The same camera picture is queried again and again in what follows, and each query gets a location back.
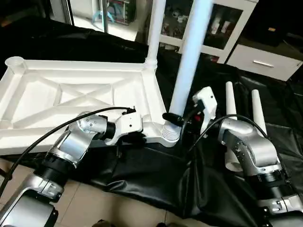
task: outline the glass cabinet door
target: glass cabinet door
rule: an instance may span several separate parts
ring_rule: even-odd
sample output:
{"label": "glass cabinet door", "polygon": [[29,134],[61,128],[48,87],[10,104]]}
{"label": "glass cabinet door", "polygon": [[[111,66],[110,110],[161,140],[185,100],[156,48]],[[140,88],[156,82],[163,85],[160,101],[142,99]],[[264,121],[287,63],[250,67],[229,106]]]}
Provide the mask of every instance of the glass cabinet door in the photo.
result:
{"label": "glass cabinet door", "polygon": [[[193,0],[167,0],[161,34],[183,39]],[[224,49],[239,18],[241,9],[214,4],[204,45]]]}
{"label": "glass cabinet door", "polygon": [[193,0],[167,0],[161,34],[182,39]]}
{"label": "glass cabinet door", "polygon": [[240,9],[214,4],[203,44],[224,49],[241,14]]}

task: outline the black tablecloth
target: black tablecloth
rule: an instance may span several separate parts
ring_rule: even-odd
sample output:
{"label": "black tablecloth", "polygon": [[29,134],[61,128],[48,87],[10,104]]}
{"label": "black tablecloth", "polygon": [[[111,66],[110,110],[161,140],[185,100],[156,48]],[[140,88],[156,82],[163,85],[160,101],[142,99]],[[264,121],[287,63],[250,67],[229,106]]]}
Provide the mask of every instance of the black tablecloth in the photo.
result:
{"label": "black tablecloth", "polygon": [[[5,59],[144,62],[147,46],[89,29],[40,18],[27,18],[0,30],[0,75]],[[169,108],[180,55],[159,51],[157,80]],[[191,94],[211,86],[218,112],[225,114],[225,83],[232,81],[237,113],[252,119],[250,91],[258,89],[268,135],[271,137],[291,182],[303,192],[303,89],[227,65],[205,61],[201,56]],[[189,100],[186,113],[192,107]],[[254,193],[242,179],[224,167],[225,147],[215,138],[203,139],[185,155],[182,149],[160,144],[94,148],[84,157],[73,178],[105,191],[122,194],[182,218],[195,218],[214,226],[259,226],[262,221]],[[23,162],[35,165],[41,155]]]}

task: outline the white pole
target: white pole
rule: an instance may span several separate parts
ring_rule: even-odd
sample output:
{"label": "white pole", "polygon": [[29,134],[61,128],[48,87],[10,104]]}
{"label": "white pole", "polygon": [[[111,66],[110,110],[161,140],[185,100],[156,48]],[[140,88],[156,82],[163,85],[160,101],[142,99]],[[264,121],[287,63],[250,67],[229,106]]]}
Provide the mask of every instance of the white pole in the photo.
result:
{"label": "white pole", "polygon": [[[226,114],[236,114],[236,103],[235,103],[235,97],[233,93],[233,87],[232,83],[228,81],[225,84],[225,91],[226,91]],[[238,161],[236,155],[233,153],[232,150],[227,149],[225,153],[225,166],[227,169],[233,171],[233,172],[240,172],[242,171],[240,162]]]}
{"label": "white pole", "polygon": [[252,90],[251,97],[254,122],[267,134],[259,91]]}
{"label": "white pole", "polygon": [[165,11],[166,0],[153,0],[149,31],[149,48],[145,60],[148,68],[157,68],[157,54]]}
{"label": "white pole", "polygon": [[[195,0],[193,3],[191,16],[187,25],[188,34],[185,39],[177,81],[170,103],[170,113],[183,116],[212,7],[212,0]],[[180,127],[166,122],[162,130],[162,135],[166,140],[178,141],[180,130]]]}

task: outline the white plastic tray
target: white plastic tray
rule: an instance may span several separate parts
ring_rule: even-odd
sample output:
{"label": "white plastic tray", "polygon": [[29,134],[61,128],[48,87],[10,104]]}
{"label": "white plastic tray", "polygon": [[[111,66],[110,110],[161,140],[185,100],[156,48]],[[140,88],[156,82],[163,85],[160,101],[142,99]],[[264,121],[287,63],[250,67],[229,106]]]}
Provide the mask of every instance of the white plastic tray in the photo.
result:
{"label": "white plastic tray", "polygon": [[[11,57],[0,81],[0,155],[18,154],[83,111],[135,107],[147,142],[157,142],[165,111],[154,70],[144,64],[38,61]],[[102,113],[115,121],[120,110]],[[62,130],[33,152],[47,151]]]}

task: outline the black cable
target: black cable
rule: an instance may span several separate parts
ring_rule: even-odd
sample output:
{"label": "black cable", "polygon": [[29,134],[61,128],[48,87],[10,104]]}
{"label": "black cable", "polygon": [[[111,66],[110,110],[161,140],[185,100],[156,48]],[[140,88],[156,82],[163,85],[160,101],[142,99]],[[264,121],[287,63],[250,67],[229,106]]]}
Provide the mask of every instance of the black cable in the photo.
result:
{"label": "black cable", "polygon": [[47,134],[45,134],[44,136],[40,137],[39,139],[37,139],[32,145],[30,145],[22,154],[21,156],[17,159],[17,161],[13,164],[13,166],[10,168],[10,170],[8,171],[8,173],[6,174],[1,186],[0,186],[0,198],[4,192],[4,189],[7,185],[7,183],[10,181],[10,179],[12,178],[12,175],[15,171],[15,169],[17,168],[17,166],[19,165],[20,161],[24,158],[25,155],[27,155],[35,146],[37,146],[41,141],[43,141],[44,139],[46,139],[47,137],[49,137],[50,135],[52,135],[53,133],[55,133],[56,131],[60,130],[61,128],[76,122],[77,120],[80,120],[82,118],[94,115],[94,114],[98,114],[100,112],[104,112],[104,111],[108,111],[108,110],[133,110],[132,108],[128,108],[128,107],[108,107],[108,108],[103,108],[100,110],[96,110],[90,113],[86,113],[84,115],[75,117],[74,119],[71,119],[61,125],[59,125],[58,127],[50,130]]}
{"label": "black cable", "polygon": [[196,114],[199,110],[197,108],[193,109],[191,112],[188,113],[188,115],[184,118],[182,127],[181,127],[181,132],[180,132],[180,139],[179,139],[179,144],[182,145],[182,140],[184,137],[184,132],[185,132],[185,128],[186,125],[188,124],[190,118],[192,118],[194,116],[194,114]]}
{"label": "black cable", "polygon": [[251,124],[252,126],[254,126],[255,128],[257,128],[257,130],[259,130],[261,132],[261,134],[264,136],[264,138],[269,139],[269,137],[266,135],[266,133],[260,128],[260,126],[258,126],[255,122],[253,122],[251,119],[249,119],[248,117],[239,115],[239,114],[228,114],[225,115],[223,117],[220,117],[218,119],[216,119],[215,121],[213,121],[205,130],[204,132],[199,136],[199,138],[195,141],[195,143],[190,147],[190,149],[188,150],[188,152],[190,152],[199,142],[199,140],[207,133],[208,130],[210,130],[215,124],[221,122],[222,120],[229,118],[229,117],[237,117],[240,120],[243,120],[249,124]]}

